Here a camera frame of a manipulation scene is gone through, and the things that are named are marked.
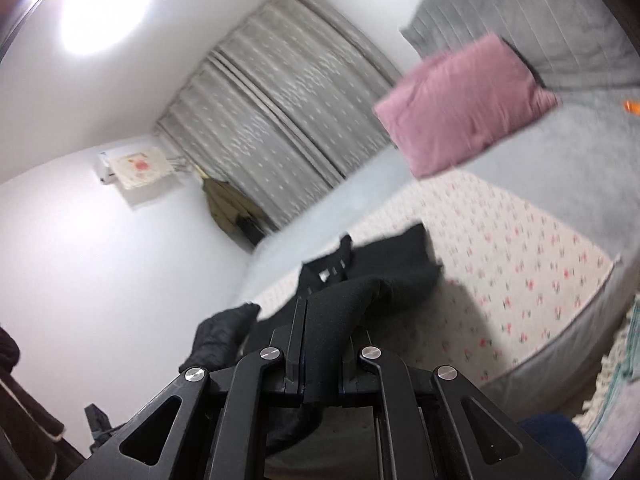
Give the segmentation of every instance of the bed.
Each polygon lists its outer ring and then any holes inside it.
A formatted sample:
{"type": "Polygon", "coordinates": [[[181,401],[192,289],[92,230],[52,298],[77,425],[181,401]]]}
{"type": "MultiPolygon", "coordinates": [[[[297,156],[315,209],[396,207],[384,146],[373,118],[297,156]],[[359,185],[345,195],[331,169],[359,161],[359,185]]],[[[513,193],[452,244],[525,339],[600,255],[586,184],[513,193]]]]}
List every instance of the bed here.
{"type": "MultiPolygon", "coordinates": [[[[637,1],[606,1],[638,49],[640,44],[634,33],[639,23],[637,1]]],[[[455,0],[449,2],[462,18],[455,0]]],[[[550,18],[558,22],[553,12],[550,18]]],[[[452,30],[456,28],[449,16],[447,21],[452,30]]],[[[470,35],[475,33],[467,22],[463,25],[470,35]]],[[[411,37],[411,33],[407,37],[409,41],[419,39],[416,35],[411,37]]],[[[441,39],[446,40],[446,31],[441,39]]],[[[459,40],[460,34],[456,34],[455,41],[459,40]]],[[[602,50],[607,57],[606,49],[602,50]]],[[[640,80],[634,76],[638,68],[636,54],[625,55],[631,60],[628,71],[624,60],[620,60],[618,68],[623,77],[628,77],[626,81],[616,85],[614,77],[608,79],[605,75],[602,85],[594,79],[588,88],[559,85],[554,90],[562,99],[562,107],[462,167],[549,213],[588,238],[614,262],[598,293],[561,334],[508,373],[488,384],[479,384],[516,420],[554,410],[584,386],[610,346],[638,286],[640,117],[625,112],[622,103],[640,100],[640,80]]],[[[412,180],[398,150],[386,148],[329,196],[258,246],[236,303],[260,298],[300,262],[322,254],[412,180]]],[[[365,424],[362,431],[369,430],[365,424]]],[[[348,440],[354,441],[353,433],[339,445],[357,456],[358,450],[349,448],[348,440]]],[[[330,455],[329,451],[323,455],[325,464],[332,461],[330,455]]],[[[295,459],[292,462],[291,456],[272,462],[274,470],[295,470],[299,463],[295,459]]],[[[356,471],[362,473],[362,469],[354,469],[349,473],[352,478],[357,478],[356,471]]],[[[310,470],[305,469],[304,473],[309,474],[310,470]]]]}

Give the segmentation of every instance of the metal screw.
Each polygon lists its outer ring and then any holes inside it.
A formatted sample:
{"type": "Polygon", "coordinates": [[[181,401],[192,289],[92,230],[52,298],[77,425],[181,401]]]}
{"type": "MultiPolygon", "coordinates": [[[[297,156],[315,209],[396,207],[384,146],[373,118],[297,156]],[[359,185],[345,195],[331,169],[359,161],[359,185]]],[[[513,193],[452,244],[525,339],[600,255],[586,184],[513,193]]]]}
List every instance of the metal screw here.
{"type": "Polygon", "coordinates": [[[267,359],[267,361],[273,361],[280,357],[280,350],[274,348],[273,346],[267,346],[267,348],[263,348],[260,351],[260,357],[263,359],[267,359]]]}
{"type": "Polygon", "coordinates": [[[438,368],[438,377],[445,381],[452,381],[458,376],[458,371],[453,366],[441,366],[438,368]]]}
{"type": "Polygon", "coordinates": [[[189,368],[185,373],[184,378],[190,383],[197,383],[204,378],[204,370],[202,368],[189,368]]]}
{"type": "Polygon", "coordinates": [[[366,346],[362,349],[362,357],[365,359],[377,359],[382,355],[382,350],[375,346],[366,346]]]}

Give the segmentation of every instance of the gray curtain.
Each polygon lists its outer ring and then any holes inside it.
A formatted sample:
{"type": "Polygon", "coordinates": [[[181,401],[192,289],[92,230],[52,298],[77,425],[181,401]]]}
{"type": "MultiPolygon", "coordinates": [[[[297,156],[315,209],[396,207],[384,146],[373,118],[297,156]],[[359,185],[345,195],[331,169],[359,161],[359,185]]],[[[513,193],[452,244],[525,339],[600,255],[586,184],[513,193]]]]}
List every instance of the gray curtain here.
{"type": "Polygon", "coordinates": [[[229,34],[159,127],[278,227],[390,142],[373,115],[399,73],[323,0],[270,0],[229,34]]]}

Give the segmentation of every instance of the mattress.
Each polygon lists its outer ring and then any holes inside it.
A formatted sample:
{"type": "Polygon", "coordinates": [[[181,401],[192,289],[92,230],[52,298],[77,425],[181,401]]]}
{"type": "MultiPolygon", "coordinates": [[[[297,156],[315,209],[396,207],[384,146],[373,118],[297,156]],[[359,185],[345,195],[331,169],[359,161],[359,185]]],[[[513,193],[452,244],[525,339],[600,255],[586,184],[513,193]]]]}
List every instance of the mattress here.
{"type": "MultiPolygon", "coordinates": [[[[527,200],[618,258],[609,281],[551,344],[483,387],[513,418],[553,409],[604,353],[640,271],[640,89],[566,92],[563,106],[463,169],[527,200]]],[[[394,148],[256,249],[236,303],[251,301],[380,208],[412,176],[394,148]]]]}

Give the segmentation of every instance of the white floral mat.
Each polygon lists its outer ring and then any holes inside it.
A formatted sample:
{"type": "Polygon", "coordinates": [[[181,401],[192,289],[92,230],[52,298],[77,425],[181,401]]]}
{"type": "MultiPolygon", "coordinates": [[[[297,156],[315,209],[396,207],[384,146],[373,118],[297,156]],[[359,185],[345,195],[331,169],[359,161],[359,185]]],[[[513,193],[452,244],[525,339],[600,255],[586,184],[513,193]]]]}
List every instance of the white floral mat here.
{"type": "MultiPolygon", "coordinates": [[[[545,212],[460,170],[407,185],[349,233],[358,246],[416,222],[430,233],[445,279],[425,305],[370,328],[372,339],[408,365],[451,364],[478,385],[562,333],[614,265],[545,212]]],[[[295,293],[299,271],[254,299],[263,317],[295,293]]]]}

